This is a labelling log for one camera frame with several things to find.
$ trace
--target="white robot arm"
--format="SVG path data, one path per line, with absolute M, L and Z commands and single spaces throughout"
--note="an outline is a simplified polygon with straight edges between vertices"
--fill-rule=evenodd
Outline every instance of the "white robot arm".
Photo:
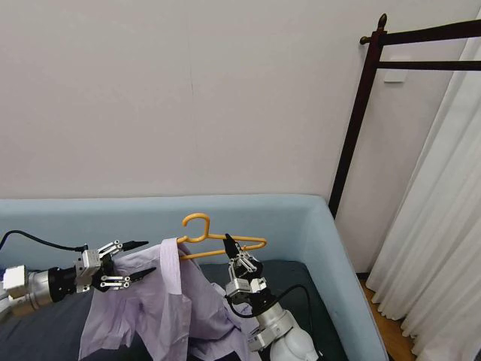
M 229 276 L 231 281 L 225 286 L 225 294 L 232 311 L 239 317 L 256 317 L 258 329 L 249 336 L 251 351 L 264 350 L 271 346 L 271 361 L 316 361 L 322 354 L 314 347 L 313 339 L 299 327 L 292 314 L 284 310 L 278 300 L 295 288 L 295 285 L 284 291 L 279 297 L 271 294 L 265 278 L 261 278 L 262 264 L 253 256 L 242 250 L 239 244 L 225 235 L 225 252 L 228 254 Z M 252 306 L 251 315 L 236 312 L 233 304 L 247 302 Z

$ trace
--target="lavender shirt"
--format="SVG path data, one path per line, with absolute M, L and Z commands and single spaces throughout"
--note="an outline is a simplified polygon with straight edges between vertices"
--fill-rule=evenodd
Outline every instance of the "lavender shirt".
M 189 253 L 182 244 L 179 248 Z M 242 361 L 260 360 L 247 348 L 246 335 L 256 322 L 236 319 L 226 309 L 222 289 L 216 290 L 195 262 L 179 261 L 176 238 L 116 259 L 115 266 L 119 275 L 156 270 L 126 290 L 94 292 L 79 359 L 101 348 L 130 346 L 137 332 L 153 361 L 183 360 L 188 352 L 213 361 L 232 351 Z

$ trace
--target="black cable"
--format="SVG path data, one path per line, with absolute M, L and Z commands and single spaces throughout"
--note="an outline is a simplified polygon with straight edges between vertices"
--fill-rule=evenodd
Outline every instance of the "black cable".
M 287 290 L 283 291 L 278 297 L 276 297 L 276 299 L 274 301 L 272 301 L 271 303 L 269 303 L 268 305 L 266 305 L 265 307 L 263 307 L 262 310 L 259 310 L 255 313 L 252 313 L 252 314 L 240 314 L 239 312 L 237 312 L 235 309 L 234 309 L 234 305 L 232 304 L 232 300 L 230 297 L 227 297 L 227 303 L 228 305 L 230 306 L 232 312 L 234 312 L 234 314 L 240 318 L 253 318 L 253 317 L 257 317 L 261 314 L 263 314 L 264 312 L 266 312 L 269 308 L 271 308 L 272 306 L 274 306 L 276 303 L 278 303 L 285 295 L 287 295 L 288 293 L 290 293 L 291 291 L 295 290 L 296 288 L 301 288 L 304 290 L 304 293 L 306 295 L 306 299 L 307 299 L 307 313 L 309 314 L 309 336 L 313 339 L 313 344 L 314 344 L 314 350 L 316 351 L 317 353 L 317 356 L 319 357 L 319 359 L 326 359 L 325 356 L 319 352 L 319 348 L 317 347 L 317 341 L 316 341 L 316 333 L 314 331 L 314 325 L 313 325 L 313 312 L 312 312 L 312 308 L 311 308 L 311 304 L 310 304 L 310 296 L 309 296 L 309 291 L 307 291 L 307 288 L 305 286 L 303 286 L 302 284 L 295 284 L 294 286 L 291 286 L 289 287 Z
M 32 239 L 33 241 L 35 242 L 38 242 L 38 243 L 41 243 L 41 244 L 44 244 L 46 246 L 49 246 L 49 247 L 53 247 L 53 248 L 58 248 L 59 250 L 73 250 L 74 252 L 84 252 L 86 249 L 87 249 L 87 246 L 81 246 L 81 247 L 68 247 L 68 246 L 61 246 L 60 244 L 55 244 L 55 243 L 51 243 L 51 242 L 47 242 L 47 241 L 44 241 L 43 239 L 40 239 L 39 237 L 35 237 L 34 235 L 30 235 L 29 233 L 27 232 L 24 232 L 24 231 L 19 231 L 17 229 L 14 229 L 14 230 L 11 230 L 11 231 L 8 231 L 7 233 L 5 233 L 5 235 L 3 236 L 2 238 L 2 241 L 0 241 L 0 250 L 2 249 L 2 247 L 4 246 L 5 242 L 7 241 L 7 238 L 9 235 L 12 235 L 12 234 L 18 234 L 18 235 L 22 235 L 24 237 L 27 237 L 27 238 L 30 238 Z

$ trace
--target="plastic hanger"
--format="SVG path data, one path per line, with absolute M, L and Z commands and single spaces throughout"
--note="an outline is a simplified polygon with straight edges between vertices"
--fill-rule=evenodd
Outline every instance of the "plastic hanger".
M 183 243 L 183 242 L 189 242 L 189 243 L 198 243 L 202 242 L 204 239 L 220 239 L 223 240 L 225 239 L 225 235 L 216 235 L 213 233 L 209 233 L 209 227 L 210 227 L 210 218 L 204 213 L 192 213 L 189 214 L 187 217 L 185 217 L 182 220 L 182 225 L 184 227 L 187 227 L 187 223 L 189 221 L 201 218 L 205 220 L 205 226 L 204 226 L 204 234 L 201 235 L 200 237 L 196 238 L 190 238 L 187 235 L 184 235 L 181 238 L 177 239 L 177 243 Z M 241 242 L 256 242 L 257 244 L 253 244 L 250 246 L 243 246 L 243 250 L 258 250 L 259 248 L 263 248 L 268 242 L 265 238 L 257 238 L 257 237 L 246 237 L 243 235 L 233 235 L 232 238 L 235 241 L 241 241 Z M 193 258 L 201 258 L 201 257 L 209 257 L 209 256 L 215 256 L 217 254 L 223 254 L 225 253 L 225 250 L 211 250 L 208 252 L 202 252 L 202 253 L 195 253 L 195 254 L 188 254 L 185 256 L 181 256 L 180 259 L 193 259 Z

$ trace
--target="wooden clothes rack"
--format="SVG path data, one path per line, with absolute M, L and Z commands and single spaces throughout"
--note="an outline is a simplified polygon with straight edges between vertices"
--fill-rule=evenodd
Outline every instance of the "wooden clothes rack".
M 354 154 L 355 145 L 361 130 L 362 121 L 368 106 L 377 69 L 413 69 L 413 70 L 470 70 L 481 71 L 481 61 L 433 61 L 433 62 L 381 62 L 381 54 L 386 45 L 420 43 L 425 41 L 442 41 L 449 39 L 474 38 L 481 36 L 481 20 L 465 21 L 434 28 L 414 30 L 411 32 L 394 32 L 384 30 L 387 21 L 383 14 L 377 29 L 370 37 L 363 36 L 361 44 L 369 44 L 368 53 L 362 69 L 361 80 L 355 95 L 346 138 L 337 166 L 336 178 L 329 199 L 329 209 L 335 218 L 340 199 L 346 184 L 347 173 Z

